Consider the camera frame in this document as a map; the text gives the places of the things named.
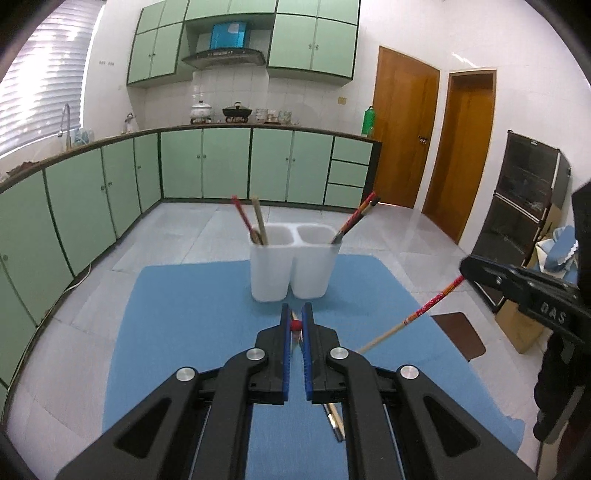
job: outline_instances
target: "brown door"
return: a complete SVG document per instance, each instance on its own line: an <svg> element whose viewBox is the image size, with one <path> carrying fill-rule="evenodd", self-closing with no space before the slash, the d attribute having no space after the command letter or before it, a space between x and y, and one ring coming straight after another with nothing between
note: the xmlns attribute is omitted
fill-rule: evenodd
<svg viewBox="0 0 591 480"><path fill-rule="evenodd" d="M455 243L468 221L491 141L495 72L451 74L437 160L423 213Z"/></svg>
<svg viewBox="0 0 591 480"><path fill-rule="evenodd" d="M379 48L374 138L380 140L374 189L382 202L412 208L435 121L439 70Z"/></svg>

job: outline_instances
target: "green bottle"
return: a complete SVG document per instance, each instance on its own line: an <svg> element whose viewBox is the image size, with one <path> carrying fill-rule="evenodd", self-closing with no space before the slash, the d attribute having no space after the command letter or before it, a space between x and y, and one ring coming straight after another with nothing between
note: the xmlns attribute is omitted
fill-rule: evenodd
<svg viewBox="0 0 591 480"><path fill-rule="evenodd" d="M361 127L362 137L371 137L374 133L375 110L371 105L363 115L363 126Z"/></svg>

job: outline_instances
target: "window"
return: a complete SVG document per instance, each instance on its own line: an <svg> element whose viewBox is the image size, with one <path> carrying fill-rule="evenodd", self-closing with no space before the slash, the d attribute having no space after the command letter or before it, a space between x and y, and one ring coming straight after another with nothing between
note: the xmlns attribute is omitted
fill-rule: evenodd
<svg viewBox="0 0 591 480"><path fill-rule="evenodd" d="M27 40L0 83L0 155L60 130L70 104L80 104L90 39L104 2L65 0Z"/></svg>

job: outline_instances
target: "blue table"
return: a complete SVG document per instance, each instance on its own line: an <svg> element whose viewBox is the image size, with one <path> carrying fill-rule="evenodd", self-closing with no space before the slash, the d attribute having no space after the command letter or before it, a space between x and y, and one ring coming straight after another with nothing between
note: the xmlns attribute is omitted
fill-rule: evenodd
<svg viewBox="0 0 591 480"><path fill-rule="evenodd" d="M302 300L286 299L300 311ZM419 305L373 257L339 255L314 318L334 328L341 345L357 349ZM279 322L281 302L261 304L250 293L249 262L144 268L121 324L107 385L103 429L110 428L178 368L221 367ZM422 369L514 452L524 424L505 417L462 354L425 315L370 350L373 365ZM322 406L306 402L301 353L291 363L290 400L254 408L249 479L348 478L345 444L335 442Z"/></svg>

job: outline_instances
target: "metal bolt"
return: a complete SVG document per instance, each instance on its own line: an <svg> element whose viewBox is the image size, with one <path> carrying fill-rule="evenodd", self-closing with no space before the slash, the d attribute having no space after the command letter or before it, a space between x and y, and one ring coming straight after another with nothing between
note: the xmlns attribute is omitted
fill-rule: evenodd
<svg viewBox="0 0 591 480"><path fill-rule="evenodd" d="M404 365L404 367L400 369L400 375L407 380L414 380L418 377L418 368L414 365Z"/></svg>
<svg viewBox="0 0 591 480"><path fill-rule="evenodd" d="M346 348L337 346L330 351L330 356L335 360L342 360L349 356L349 351Z"/></svg>
<svg viewBox="0 0 591 480"><path fill-rule="evenodd" d="M191 367L182 367L177 370L177 380L181 382L188 382L195 378L195 370Z"/></svg>
<svg viewBox="0 0 591 480"><path fill-rule="evenodd" d="M262 360L265 358L265 351L261 348L251 348L246 352L246 358L253 361Z"/></svg>

